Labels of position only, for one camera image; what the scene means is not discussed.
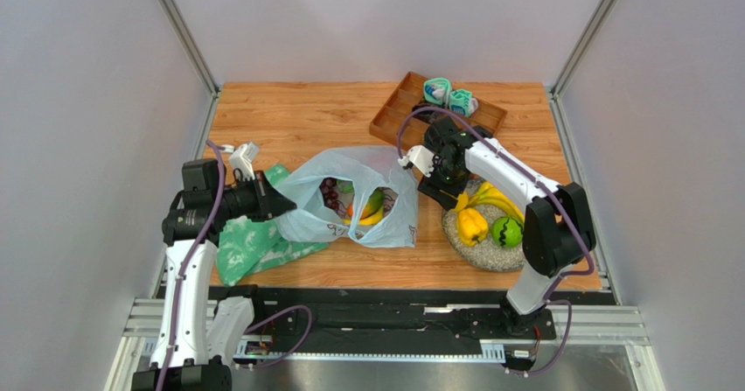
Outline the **yellow fake bell pepper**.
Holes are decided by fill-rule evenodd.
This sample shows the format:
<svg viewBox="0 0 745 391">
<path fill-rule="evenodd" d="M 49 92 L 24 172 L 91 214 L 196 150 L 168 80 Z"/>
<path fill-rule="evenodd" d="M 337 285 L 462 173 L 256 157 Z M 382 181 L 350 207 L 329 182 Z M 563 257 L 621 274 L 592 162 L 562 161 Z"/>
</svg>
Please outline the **yellow fake bell pepper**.
<svg viewBox="0 0 745 391">
<path fill-rule="evenodd" d="M 489 235 L 490 225 L 477 209 L 465 208 L 456 214 L 456 231 L 465 246 L 474 247 Z"/>
</svg>

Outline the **yellow fake banana bunch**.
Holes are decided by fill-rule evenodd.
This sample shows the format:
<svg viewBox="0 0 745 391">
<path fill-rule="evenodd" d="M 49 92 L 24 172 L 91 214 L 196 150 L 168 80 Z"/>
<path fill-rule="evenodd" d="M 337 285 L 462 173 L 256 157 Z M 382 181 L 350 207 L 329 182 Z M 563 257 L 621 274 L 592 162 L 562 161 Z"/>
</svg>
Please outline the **yellow fake banana bunch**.
<svg viewBox="0 0 745 391">
<path fill-rule="evenodd" d="M 484 181 L 482 182 L 477 190 L 470 194 L 462 192 L 456 198 L 456 206 L 452 209 L 453 212 L 459 212 L 465 208 L 479 206 L 479 205 L 490 205 L 501 209 L 507 216 L 518 220 L 521 223 L 525 222 L 525 216 L 523 211 L 520 210 L 515 203 L 507 198 L 498 188 L 494 187 L 491 183 Z"/>
</svg>

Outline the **green fake watermelon ball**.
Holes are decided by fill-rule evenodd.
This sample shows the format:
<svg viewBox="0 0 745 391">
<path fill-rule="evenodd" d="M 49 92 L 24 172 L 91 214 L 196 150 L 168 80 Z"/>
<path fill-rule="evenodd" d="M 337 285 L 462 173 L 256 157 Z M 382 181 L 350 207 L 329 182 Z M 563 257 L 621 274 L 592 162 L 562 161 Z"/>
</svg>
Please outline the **green fake watermelon ball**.
<svg viewBox="0 0 745 391">
<path fill-rule="evenodd" d="M 523 241 L 523 234 L 523 224 L 513 217 L 499 217 L 491 226 L 491 237 L 502 248 L 517 247 Z"/>
</svg>

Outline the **red green fake mango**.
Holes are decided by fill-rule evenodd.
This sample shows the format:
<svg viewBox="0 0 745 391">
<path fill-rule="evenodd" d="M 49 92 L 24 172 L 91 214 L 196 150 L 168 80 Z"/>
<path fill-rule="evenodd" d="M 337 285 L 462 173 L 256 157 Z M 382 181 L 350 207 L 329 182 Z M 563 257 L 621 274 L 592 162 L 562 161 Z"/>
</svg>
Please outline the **red green fake mango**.
<svg viewBox="0 0 745 391">
<path fill-rule="evenodd" d="M 362 212 L 360 219 L 365 219 L 378 212 L 379 209 L 384 205 L 385 193 L 381 188 L 376 188 L 375 191 L 370 195 L 367 200 Z"/>
</svg>

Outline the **translucent printed plastic bag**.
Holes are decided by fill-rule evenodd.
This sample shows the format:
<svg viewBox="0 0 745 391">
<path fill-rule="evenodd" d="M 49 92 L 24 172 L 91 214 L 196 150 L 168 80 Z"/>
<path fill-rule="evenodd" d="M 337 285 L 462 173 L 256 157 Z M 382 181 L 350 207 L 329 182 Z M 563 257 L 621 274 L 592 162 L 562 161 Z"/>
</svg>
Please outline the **translucent printed plastic bag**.
<svg viewBox="0 0 745 391">
<path fill-rule="evenodd" d="M 297 209 L 277 220 L 288 241 L 331 242 L 349 238 L 368 248 L 412 247 L 418 229 L 417 182 L 397 162 L 392 146 L 352 146 L 324 150 L 279 183 L 277 190 Z M 338 180 L 339 212 L 324 205 L 319 186 Z M 374 226 L 360 226 L 360 214 L 376 188 L 385 193 L 385 216 Z"/>
</svg>

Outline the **single yellow fake banana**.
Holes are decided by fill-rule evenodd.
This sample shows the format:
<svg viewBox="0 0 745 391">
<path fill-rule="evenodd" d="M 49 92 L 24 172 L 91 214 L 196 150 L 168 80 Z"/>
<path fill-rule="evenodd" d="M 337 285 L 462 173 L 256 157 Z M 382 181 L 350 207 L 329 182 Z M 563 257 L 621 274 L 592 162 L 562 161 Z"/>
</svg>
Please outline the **single yellow fake banana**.
<svg viewBox="0 0 745 391">
<path fill-rule="evenodd" d="M 374 211 L 370 208 L 365 208 L 360 214 L 358 224 L 360 226 L 374 226 L 380 223 L 385 216 L 385 208 L 383 206 L 378 207 Z"/>
</svg>

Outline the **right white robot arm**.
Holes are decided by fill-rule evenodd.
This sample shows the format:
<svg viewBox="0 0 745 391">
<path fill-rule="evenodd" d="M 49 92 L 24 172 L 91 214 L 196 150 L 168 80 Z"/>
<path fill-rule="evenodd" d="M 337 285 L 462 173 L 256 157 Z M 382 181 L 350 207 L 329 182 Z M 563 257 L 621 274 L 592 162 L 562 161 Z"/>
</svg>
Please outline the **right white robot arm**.
<svg viewBox="0 0 745 391">
<path fill-rule="evenodd" d="M 498 325 L 507 334 L 529 332 L 560 280 L 577 276 L 575 265 L 595 265 L 596 245 L 588 198 L 575 182 L 562 185 L 519 161 L 486 129 L 458 116 L 429 125 L 422 144 L 399 153 L 400 166 L 417 168 L 418 189 L 443 209 L 456 205 L 470 176 L 500 190 L 524 216 L 522 248 L 526 265 L 518 281 L 499 301 Z"/>
</svg>

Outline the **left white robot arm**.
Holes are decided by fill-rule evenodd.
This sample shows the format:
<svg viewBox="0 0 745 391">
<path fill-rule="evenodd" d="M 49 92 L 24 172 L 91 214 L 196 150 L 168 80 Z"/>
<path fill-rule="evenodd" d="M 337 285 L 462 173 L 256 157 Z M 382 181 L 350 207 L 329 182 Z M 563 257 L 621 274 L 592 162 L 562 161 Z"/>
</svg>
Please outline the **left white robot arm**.
<svg viewBox="0 0 745 391">
<path fill-rule="evenodd" d="M 254 293 L 229 292 L 207 320 L 209 282 L 219 236 L 229 220 L 268 221 L 296 209 L 263 171 L 225 182 L 218 159 L 187 162 L 183 189 L 162 222 L 166 291 L 149 366 L 132 377 L 134 390 L 229 390 L 233 356 L 254 321 Z"/>
</svg>

